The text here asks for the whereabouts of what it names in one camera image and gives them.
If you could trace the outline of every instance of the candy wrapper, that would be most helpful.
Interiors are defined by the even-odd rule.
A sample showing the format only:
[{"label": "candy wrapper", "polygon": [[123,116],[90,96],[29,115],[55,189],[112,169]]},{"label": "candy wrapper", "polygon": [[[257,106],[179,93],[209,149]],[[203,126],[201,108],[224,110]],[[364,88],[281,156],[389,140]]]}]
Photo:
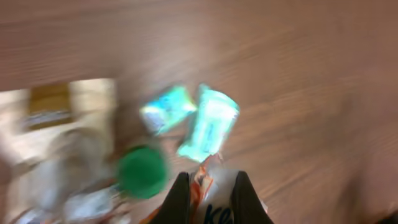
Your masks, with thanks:
[{"label": "candy wrapper", "polygon": [[176,85],[158,99],[146,103],[140,109],[140,114],[148,130],[159,135],[182,122],[196,109],[187,89]]},{"label": "candy wrapper", "polygon": [[[183,176],[184,173],[181,173],[177,177],[163,206],[153,211],[140,224],[172,223],[170,217],[179,220],[176,223],[233,224],[236,223],[235,217],[239,219],[237,223],[255,223],[241,222],[247,220],[245,210],[255,211],[251,213],[250,218],[266,221],[260,223],[272,223],[269,222],[269,217],[265,213],[266,207],[258,199],[247,174],[239,170],[225,169],[221,165],[219,155],[208,157],[198,170],[190,175],[189,180],[180,178]],[[189,191],[181,187],[184,186],[184,181],[189,184]],[[185,198],[189,198],[186,206],[185,203],[181,204]]]},{"label": "candy wrapper", "polygon": [[198,98],[190,133],[177,153],[202,162],[220,150],[239,116],[239,106],[224,93],[204,84],[199,86]]}]

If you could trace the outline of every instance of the wood grain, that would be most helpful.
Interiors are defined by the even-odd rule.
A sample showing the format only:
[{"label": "wood grain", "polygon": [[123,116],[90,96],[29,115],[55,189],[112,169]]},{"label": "wood grain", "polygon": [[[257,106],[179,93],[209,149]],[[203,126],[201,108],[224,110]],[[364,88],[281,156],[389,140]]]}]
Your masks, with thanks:
[{"label": "wood grain", "polygon": [[[276,223],[362,223],[397,206],[398,8],[389,0],[0,2],[0,89],[113,77],[118,148],[139,105],[205,82],[241,106],[226,142]],[[172,173],[196,164],[174,155]],[[146,216],[164,192],[137,204]]]}]

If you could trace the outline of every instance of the trash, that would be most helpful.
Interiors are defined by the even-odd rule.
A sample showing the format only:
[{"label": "trash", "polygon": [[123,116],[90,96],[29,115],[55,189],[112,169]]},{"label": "trash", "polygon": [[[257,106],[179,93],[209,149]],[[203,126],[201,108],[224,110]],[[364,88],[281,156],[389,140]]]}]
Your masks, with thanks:
[{"label": "trash", "polygon": [[108,181],[115,96],[105,78],[0,92],[0,153],[13,166],[5,223],[29,210],[57,216],[69,196]]},{"label": "trash", "polygon": [[224,93],[204,84],[199,86],[198,103],[190,133],[177,153],[202,162],[221,148],[239,116],[239,106]]},{"label": "trash", "polygon": [[90,194],[78,194],[67,200],[64,217],[68,222],[83,222],[109,214],[114,205],[110,188]]},{"label": "trash", "polygon": [[131,148],[119,160],[120,189],[136,198],[151,198],[167,183],[167,163],[156,144],[142,144]]},{"label": "trash", "polygon": [[43,210],[32,209],[23,214],[16,224],[35,224],[35,223],[57,223],[52,220],[51,215]]},{"label": "trash", "polygon": [[129,214],[115,216],[107,222],[109,224],[130,224],[131,217]]},{"label": "trash", "polygon": [[[186,190],[184,191],[184,189],[181,188],[179,191],[174,191],[172,196],[172,188],[166,197],[164,204],[154,210],[147,218],[141,220],[140,224],[167,223],[167,220],[161,219],[158,215],[165,218],[166,216],[171,217],[170,214],[173,214],[173,218],[176,215],[180,215],[180,219],[183,220],[184,223],[189,224],[232,224],[235,222],[234,214],[237,215],[237,218],[243,218],[242,213],[244,212],[242,210],[247,211],[250,208],[255,208],[259,211],[253,212],[253,214],[256,214],[257,216],[260,214],[259,217],[267,217],[265,215],[266,206],[261,203],[254,189],[251,192],[254,193],[254,195],[251,194],[248,197],[250,199],[249,201],[253,203],[253,206],[251,207],[251,204],[248,204],[248,207],[245,209],[242,208],[242,210],[239,209],[240,207],[237,207],[237,203],[241,202],[241,200],[237,202],[234,195],[236,196],[236,188],[240,189],[244,183],[244,180],[238,180],[239,175],[242,177],[242,174],[246,173],[242,173],[240,170],[227,169],[223,167],[219,155],[209,156],[200,164],[198,170],[189,176],[189,192]],[[247,179],[247,181],[248,182],[245,183],[246,186],[249,185],[252,187],[249,179]],[[179,192],[181,192],[181,194],[189,194],[189,197],[175,197],[175,194]],[[178,205],[181,204],[181,198],[189,198],[189,209],[184,210],[179,208],[179,210],[176,210],[166,207],[167,202],[169,202],[170,206],[170,200],[173,201],[171,197],[175,197],[176,201],[179,202]]]},{"label": "trash", "polygon": [[183,121],[196,109],[186,88],[176,85],[158,99],[146,103],[140,109],[140,114],[148,130],[159,135]]}]

